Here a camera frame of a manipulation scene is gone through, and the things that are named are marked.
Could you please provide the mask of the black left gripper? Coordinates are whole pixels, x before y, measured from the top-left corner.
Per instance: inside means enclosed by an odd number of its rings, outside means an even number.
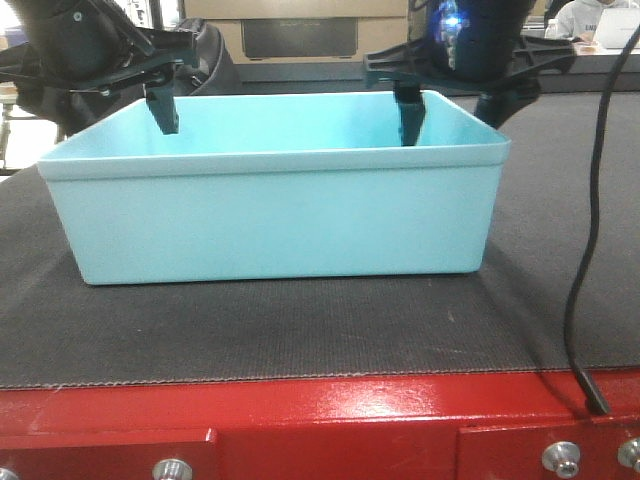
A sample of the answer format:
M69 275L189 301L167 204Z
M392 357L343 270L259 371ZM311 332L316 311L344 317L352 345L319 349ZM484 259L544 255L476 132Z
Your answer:
M70 91L144 84L164 135L177 134L173 77L199 65L190 31L139 28L113 1L11 1L27 41L1 52L1 81Z

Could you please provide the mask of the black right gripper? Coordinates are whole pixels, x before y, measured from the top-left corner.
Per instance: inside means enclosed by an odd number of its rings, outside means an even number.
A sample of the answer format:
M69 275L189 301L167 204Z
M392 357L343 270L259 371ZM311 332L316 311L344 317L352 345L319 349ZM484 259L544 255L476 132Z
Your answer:
M394 83L402 146L415 146L421 134L426 106L420 86L489 92L543 71L571 68L570 41L522 33L533 6L532 1L407 3L407 41L363 60L367 86Z

